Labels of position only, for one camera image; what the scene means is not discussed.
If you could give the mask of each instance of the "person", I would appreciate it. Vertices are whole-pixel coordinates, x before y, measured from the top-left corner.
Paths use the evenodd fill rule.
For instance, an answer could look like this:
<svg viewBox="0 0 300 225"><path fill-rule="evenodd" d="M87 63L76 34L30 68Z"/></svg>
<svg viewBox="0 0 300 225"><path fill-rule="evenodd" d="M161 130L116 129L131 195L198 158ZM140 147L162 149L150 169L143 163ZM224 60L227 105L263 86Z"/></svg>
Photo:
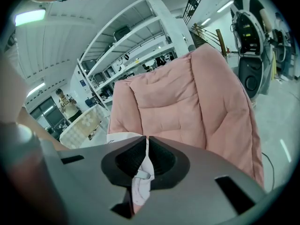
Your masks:
<svg viewBox="0 0 300 225"><path fill-rule="evenodd" d="M288 74L291 66L291 58L292 58L292 47L291 47L291 37L289 33L289 29L285 22L282 19L282 16L279 12L275 13L275 29L282 32L284 38L284 46L285 46L285 59L281 63L281 75L280 78L284 81L289 81Z"/></svg>
<svg viewBox="0 0 300 225"><path fill-rule="evenodd" d="M35 2L52 2L56 0L31 0ZM9 99L5 99L5 103L1 104L0 122L9 123L17 122L19 124L29 127L33 132L37 134L40 139L51 141L56 150L68 150L64 145L58 142L52 137L34 118L27 112L23 106L28 91L25 81L18 75L15 68L19 63L19 54L17 48L17 40L15 38L15 25L8 21L6 28L0 37L0 76L3 84L8 84L9 81L14 81L9 86L10 89L5 89L6 86L0 86L1 94L6 94L5 97L11 97L16 92L18 93L18 102L9 103Z"/></svg>
<svg viewBox="0 0 300 225"><path fill-rule="evenodd" d="M243 9L243 0L234 0L234 5L238 10ZM272 32L272 25L268 19L266 9L263 7L259 0L250 0L249 11L252 13L255 18L258 20L264 33ZM234 17L234 12L231 9L231 15ZM267 95L269 91L269 86L271 82L271 73L272 73L272 49L267 40L264 41L264 50L261 54L262 62L264 65L262 85L259 90L260 94ZM256 98L251 100L253 107L256 106Z"/></svg>
<svg viewBox="0 0 300 225"><path fill-rule="evenodd" d="M74 122L82 114L75 105L77 102L72 98L67 98L60 88L56 90L56 95L60 98L59 104L61 111L70 122Z"/></svg>

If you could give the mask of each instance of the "chair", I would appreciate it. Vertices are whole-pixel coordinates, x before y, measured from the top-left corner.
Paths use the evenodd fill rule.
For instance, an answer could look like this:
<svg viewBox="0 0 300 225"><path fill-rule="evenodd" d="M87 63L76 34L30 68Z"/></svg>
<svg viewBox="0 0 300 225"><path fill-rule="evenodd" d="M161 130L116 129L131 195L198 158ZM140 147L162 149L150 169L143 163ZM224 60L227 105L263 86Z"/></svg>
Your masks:
<svg viewBox="0 0 300 225"><path fill-rule="evenodd" d="M92 106L95 105L96 103L93 103L93 101L90 100L90 99L86 99L86 100L85 100L85 104L86 104L88 107L92 107Z"/></svg>

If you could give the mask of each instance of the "wooden pole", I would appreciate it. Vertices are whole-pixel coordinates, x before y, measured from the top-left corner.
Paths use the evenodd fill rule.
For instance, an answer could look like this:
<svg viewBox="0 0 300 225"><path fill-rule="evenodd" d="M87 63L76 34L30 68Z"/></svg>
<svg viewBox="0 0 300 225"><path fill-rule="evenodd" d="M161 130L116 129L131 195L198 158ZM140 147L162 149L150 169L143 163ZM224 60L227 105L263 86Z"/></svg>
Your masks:
<svg viewBox="0 0 300 225"><path fill-rule="evenodd" d="M217 37L218 37L219 42L220 42L222 55L224 57L226 57L227 56L227 52L226 52L225 44L224 44L223 37L222 37L220 29L216 29L216 33L217 33Z"/></svg>

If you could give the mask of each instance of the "woman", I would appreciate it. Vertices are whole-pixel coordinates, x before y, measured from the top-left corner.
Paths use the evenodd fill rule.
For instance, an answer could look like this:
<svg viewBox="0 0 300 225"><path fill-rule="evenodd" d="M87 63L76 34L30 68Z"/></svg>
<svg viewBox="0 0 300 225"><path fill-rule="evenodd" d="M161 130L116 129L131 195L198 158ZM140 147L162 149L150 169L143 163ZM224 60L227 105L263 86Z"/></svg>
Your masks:
<svg viewBox="0 0 300 225"><path fill-rule="evenodd" d="M236 6L238 10L243 9L243 0L234 0L233 4ZM258 20L262 30L264 33L272 32L272 25L268 19L266 9L260 3L259 0L250 0L249 11L252 13L256 19ZM264 41L264 50L261 54L262 62L264 64L264 72L262 78L262 85L259 90L260 94L267 95L270 81L271 81L271 72L272 72L272 50L269 42L267 40ZM253 107L256 106L255 98L251 100Z"/></svg>

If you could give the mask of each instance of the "fluorescent light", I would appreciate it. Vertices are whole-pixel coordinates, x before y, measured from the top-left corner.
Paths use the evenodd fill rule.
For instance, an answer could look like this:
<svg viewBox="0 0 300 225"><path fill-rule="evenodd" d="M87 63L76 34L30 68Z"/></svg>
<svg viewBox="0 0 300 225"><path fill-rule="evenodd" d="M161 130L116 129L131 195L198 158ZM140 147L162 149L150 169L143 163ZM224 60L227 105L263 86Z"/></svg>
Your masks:
<svg viewBox="0 0 300 225"><path fill-rule="evenodd" d="M292 161L292 159L291 159L291 155L289 153L289 150L287 149L286 144L285 144L285 142L282 139L280 139L280 143L281 143L281 146L283 147L283 150L285 151L287 160L290 163Z"/></svg>
<svg viewBox="0 0 300 225"><path fill-rule="evenodd" d="M45 9L39 9L27 13L21 13L15 17L15 25L20 26L25 23L42 20L45 16Z"/></svg>
<svg viewBox="0 0 300 225"><path fill-rule="evenodd" d="M217 12L220 13L222 12L225 8L227 8L229 5L231 5L233 3L233 1L229 1L228 3L226 3L224 6L222 6Z"/></svg>
<svg viewBox="0 0 300 225"><path fill-rule="evenodd" d="M41 85L38 85L36 88L32 89L32 90L28 93L27 97L30 96L32 93L34 93L36 90L39 90L39 89L40 89L41 87L43 87L43 86L45 86L45 83L44 83L44 82L43 82Z"/></svg>
<svg viewBox="0 0 300 225"><path fill-rule="evenodd" d="M44 112L44 114L46 114L47 112L49 112L51 109L53 109L53 106L49 107L49 108Z"/></svg>
<svg viewBox="0 0 300 225"><path fill-rule="evenodd" d="M209 20L210 20L210 18L206 19L206 20L201 24L201 26L204 25L205 23L207 23Z"/></svg>

